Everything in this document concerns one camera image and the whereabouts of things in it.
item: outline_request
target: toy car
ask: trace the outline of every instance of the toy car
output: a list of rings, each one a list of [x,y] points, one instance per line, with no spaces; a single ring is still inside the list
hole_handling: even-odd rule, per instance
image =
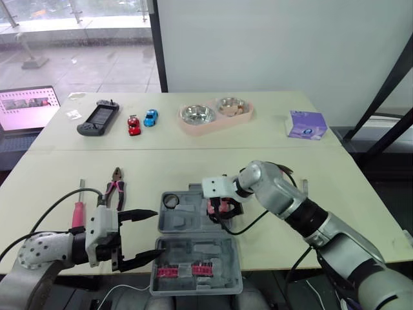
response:
[[[143,121],[143,124],[146,127],[152,127],[156,124],[157,121],[157,110],[155,109],[150,109],[148,112],[146,112],[146,117],[145,120]]]
[[[139,126],[139,120],[136,115],[129,116],[128,126],[129,136],[137,136],[138,134],[141,134],[141,127]]]

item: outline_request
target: purple tissue box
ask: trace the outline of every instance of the purple tissue box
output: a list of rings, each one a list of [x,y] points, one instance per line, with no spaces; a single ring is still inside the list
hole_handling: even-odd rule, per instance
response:
[[[328,129],[321,113],[290,111],[290,114],[286,126],[291,138],[320,140]]]

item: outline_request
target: red pliers handle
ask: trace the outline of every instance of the red pliers handle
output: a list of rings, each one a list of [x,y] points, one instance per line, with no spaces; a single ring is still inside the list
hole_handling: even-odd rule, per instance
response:
[[[121,174],[121,169],[119,167],[116,167],[113,176],[112,176],[112,181],[109,182],[106,186],[106,192],[105,192],[105,200],[106,204],[109,204],[109,199],[111,196],[111,193],[115,188],[117,188],[117,192],[119,193],[119,201],[117,203],[117,210],[121,211],[123,207],[123,200],[125,197],[125,192],[124,192],[124,187],[125,183],[124,181],[121,181],[122,179],[122,174]]]

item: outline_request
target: stainless steel bowl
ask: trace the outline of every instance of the stainless steel bowl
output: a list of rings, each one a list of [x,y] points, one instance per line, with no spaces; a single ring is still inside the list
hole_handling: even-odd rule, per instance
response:
[[[181,118],[189,125],[202,125],[215,120],[215,112],[204,105],[191,105],[181,111]]]
[[[231,117],[247,113],[248,103],[234,97],[222,98],[218,100],[217,109],[219,113]]]

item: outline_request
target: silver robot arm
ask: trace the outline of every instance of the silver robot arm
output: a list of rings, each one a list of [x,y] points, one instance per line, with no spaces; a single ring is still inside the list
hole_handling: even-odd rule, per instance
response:
[[[84,227],[66,233],[39,232],[21,246],[12,270],[0,281],[0,310],[40,310],[54,280],[63,269],[89,263],[112,261],[113,271],[127,271],[146,265],[163,250],[149,250],[124,260],[119,227],[122,222],[145,220],[157,212],[117,212],[99,205]]]
[[[326,273],[355,289],[364,310],[413,309],[413,283],[386,267],[377,248],[331,212],[284,180],[274,163],[252,161],[236,177],[202,181],[204,197],[258,202],[285,220],[317,251]]]

